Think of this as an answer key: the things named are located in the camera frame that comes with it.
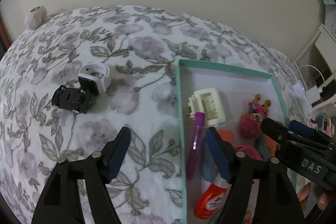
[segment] white cord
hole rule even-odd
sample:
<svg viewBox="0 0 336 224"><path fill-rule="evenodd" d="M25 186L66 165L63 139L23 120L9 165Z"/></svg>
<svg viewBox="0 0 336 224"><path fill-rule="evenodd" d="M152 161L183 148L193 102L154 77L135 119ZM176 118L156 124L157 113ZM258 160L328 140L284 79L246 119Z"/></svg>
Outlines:
<svg viewBox="0 0 336 224"><path fill-rule="evenodd" d="M299 67L299 69L302 68L302 67L312 67L312 68L314 68L314 69L317 70L317 71L319 72L319 74L321 75L321 77L322 77L322 79L323 79L323 83L325 82L324 77L323 77L322 73L318 70L318 68L316 68L316 67L314 67L314 66L312 66L312 65L301 65L301 66Z"/></svg>

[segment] white yarn roll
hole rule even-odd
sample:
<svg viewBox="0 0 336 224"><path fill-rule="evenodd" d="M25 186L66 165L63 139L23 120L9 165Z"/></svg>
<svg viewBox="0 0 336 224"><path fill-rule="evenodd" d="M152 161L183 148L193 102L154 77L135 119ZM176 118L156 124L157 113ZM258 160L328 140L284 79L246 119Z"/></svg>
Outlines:
<svg viewBox="0 0 336 224"><path fill-rule="evenodd" d="M34 7L25 18L25 27L29 30L37 29L46 19L47 9L43 6Z"/></svg>

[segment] white lettering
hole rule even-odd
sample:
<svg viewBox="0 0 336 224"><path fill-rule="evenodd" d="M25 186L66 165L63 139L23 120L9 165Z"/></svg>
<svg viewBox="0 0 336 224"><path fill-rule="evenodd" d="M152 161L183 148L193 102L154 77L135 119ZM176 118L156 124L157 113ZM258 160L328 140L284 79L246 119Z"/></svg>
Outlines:
<svg viewBox="0 0 336 224"><path fill-rule="evenodd" d="M308 160L303 159L301 166L302 167L307 167L308 163L309 163Z"/></svg>
<svg viewBox="0 0 336 224"><path fill-rule="evenodd" d="M308 166L308 169L313 171L314 170L314 163L311 163L309 166Z"/></svg>
<svg viewBox="0 0 336 224"><path fill-rule="evenodd" d="M321 168L322 168L322 167L318 165L318 166L316 167L315 173L318 174L318 173L321 171Z"/></svg>

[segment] purple marker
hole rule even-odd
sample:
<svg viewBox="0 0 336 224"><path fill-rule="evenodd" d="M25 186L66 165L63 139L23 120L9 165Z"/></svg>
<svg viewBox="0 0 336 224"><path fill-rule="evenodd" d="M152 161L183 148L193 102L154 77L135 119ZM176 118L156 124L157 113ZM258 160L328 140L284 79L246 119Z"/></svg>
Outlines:
<svg viewBox="0 0 336 224"><path fill-rule="evenodd" d="M205 114L195 113L194 132L186 166L187 180L193 180L202 143Z"/></svg>

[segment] watch face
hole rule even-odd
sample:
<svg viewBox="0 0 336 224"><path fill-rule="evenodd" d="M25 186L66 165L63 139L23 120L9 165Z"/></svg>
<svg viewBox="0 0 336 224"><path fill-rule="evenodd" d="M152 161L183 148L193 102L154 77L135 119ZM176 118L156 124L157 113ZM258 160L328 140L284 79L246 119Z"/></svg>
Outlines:
<svg viewBox="0 0 336 224"><path fill-rule="evenodd" d="M91 79L87 79L85 77L79 76L78 77L79 83L81 84L81 87L84 89L88 89L93 95L98 95L99 90L96 82L94 82Z"/></svg>

